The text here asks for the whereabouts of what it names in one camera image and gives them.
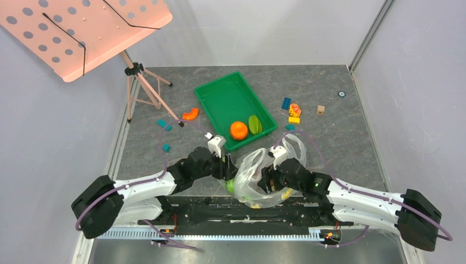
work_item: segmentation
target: tripod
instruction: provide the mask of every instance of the tripod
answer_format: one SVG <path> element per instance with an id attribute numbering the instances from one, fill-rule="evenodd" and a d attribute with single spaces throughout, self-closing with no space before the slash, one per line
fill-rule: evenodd
<path id="1" fill-rule="evenodd" d="M 165 109 L 167 109 L 167 111 L 171 114 L 173 118 L 175 118 L 176 120 L 179 120 L 176 114 L 170 109 L 170 107 L 168 107 L 168 105 L 160 97 L 160 82 L 162 81 L 168 84 L 168 86 L 173 86 L 173 84 L 163 79 L 162 77 L 156 75 L 155 73 L 145 70 L 141 63 L 133 62 L 128 56 L 128 53 L 126 52 L 126 50 L 120 52 L 120 56 L 122 57 L 125 64 L 128 66 L 128 68 L 125 69 L 125 74 L 127 75 L 126 92 L 127 92 L 127 97 L 128 97 L 127 99 L 127 108 L 128 108 L 127 121 L 128 123 L 131 123 L 131 101 L 146 103 L 148 105 L 155 106 L 157 109 L 160 109 L 161 108 L 160 104 L 162 104 L 162 106 L 165 107 Z M 157 79 L 158 92 L 156 92 L 154 88 L 146 80 L 146 78 L 142 76 L 141 72 L 145 72 L 149 74 L 150 76 Z M 149 99 L 151 100 L 150 102 L 131 97 L 131 78 L 133 76 L 141 84 L 141 87 L 144 89 L 144 92 L 146 92 L 147 96 L 149 96 Z M 180 127 L 183 127 L 184 123 L 178 122 L 178 125 L 180 125 Z"/>

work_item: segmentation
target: gray floor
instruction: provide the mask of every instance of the gray floor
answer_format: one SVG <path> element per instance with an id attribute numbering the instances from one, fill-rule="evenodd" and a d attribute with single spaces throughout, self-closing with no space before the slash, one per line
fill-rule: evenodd
<path id="1" fill-rule="evenodd" d="M 218 79 L 226 74 L 239 71 L 263 102 L 278 124 L 269 136 L 255 141 L 232 153 L 239 158 L 261 147 L 271 147 L 286 131 L 287 111 L 281 109 L 284 97 L 291 98 L 301 110 L 301 124 L 298 129 L 307 131 L 316 138 L 317 144 L 335 175 L 347 182 L 376 190 L 385 190 L 373 142 L 369 135 L 361 104 L 351 76 L 343 65 L 284 65 L 284 66 L 233 66 L 233 67 L 174 67 L 149 68 L 152 72 L 173 82 L 173 87 L 162 85 L 162 98 L 182 116 L 192 107 L 200 109 L 195 122 L 215 134 L 213 126 L 202 109 L 194 88 Z M 148 81 L 157 87 L 154 78 Z M 337 95 L 346 93 L 345 98 Z M 148 100 L 141 89 L 140 99 Z M 325 114 L 315 113 L 317 105 L 325 106 Z M 163 169 L 162 156 L 157 149 L 161 127 L 157 120 L 172 120 L 165 109 L 137 103 L 126 145 L 123 150 L 117 179 L 132 179 L 154 174 Z M 307 168 L 325 172 L 323 163 L 313 146 L 306 144 Z M 196 128 L 177 125 L 164 133 L 163 142 L 171 146 L 167 154 L 168 164 L 184 158 L 197 146 L 207 146 L 206 139 Z M 226 190 L 212 177 L 203 178 L 193 187 L 179 195 L 228 195 Z"/>
<path id="2" fill-rule="evenodd" d="M 350 241 L 360 233 L 360 230 L 344 230 L 342 242 Z M 399 239 L 378 230 L 370 230 L 363 240 L 339 249 L 325 249 L 315 242 L 306 241 L 184 241 L 183 243 L 196 246 L 199 250 L 158 248 L 146 240 L 96 239 L 89 263 L 406 263 Z"/>

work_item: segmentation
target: toy orange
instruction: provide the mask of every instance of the toy orange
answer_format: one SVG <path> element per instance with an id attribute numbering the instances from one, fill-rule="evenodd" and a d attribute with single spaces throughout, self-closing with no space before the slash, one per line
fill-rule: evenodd
<path id="1" fill-rule="evenodd" d="M 247 137 L 247 126 L 242 122 L 234 122 L 230 126 L 230 135 L 235 140 L 243 140 Z"/>

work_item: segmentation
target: pink board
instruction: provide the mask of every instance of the pink board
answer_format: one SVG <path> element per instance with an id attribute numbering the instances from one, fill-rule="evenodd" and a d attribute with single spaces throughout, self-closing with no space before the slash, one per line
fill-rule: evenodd
<path id="1" fill-rule="evenodd" d="M 106 0 L 128 23 L 161 28 L 172 15 L 163 0 Z M 47 63 L 64 81 L 99 66 L 154 29 L 129 26 L 103 0 L 14 0 L 0 2 L 0 24 Z"/>

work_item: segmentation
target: robotic arm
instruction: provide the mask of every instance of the robotic arm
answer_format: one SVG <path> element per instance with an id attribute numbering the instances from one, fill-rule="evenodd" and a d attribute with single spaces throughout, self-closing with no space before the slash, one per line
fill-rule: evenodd
<path id="1" fill-rule="evenodd" d="M 238 170 L 230 156 L 221 152 L 225 139 L 209 138 L 208 149 L 197 147 L 187 158 L 169 166 L 162 178 L 163 172 L 133 180 L 111 181 L 107 175 L 97 178 L 71 205 L 76 218 L 82 218 L 80 229 L 85 237 L 96 238 L 113 225 L 167 217 L 163 214 L 170 207 L 166 196 L 190 188 L 196 179 L 210 175 L 233 179 Z M 421 193 L 410 189 L 405 194 L 381 192 L 333 180 L 327 174 L 306 170 L 295 158 L 288 159 L 281 146 L 271 148 L 269 155 L 273 164 L 261 170 L 258 183 L 266 193 L 288 187 L 318 204 L 324 223 L 366 224 L 400 235 L 416 248 L 435 249 L 438 229 L 401 206 L 414 207 L 439 223 L 441 213 Z"/>

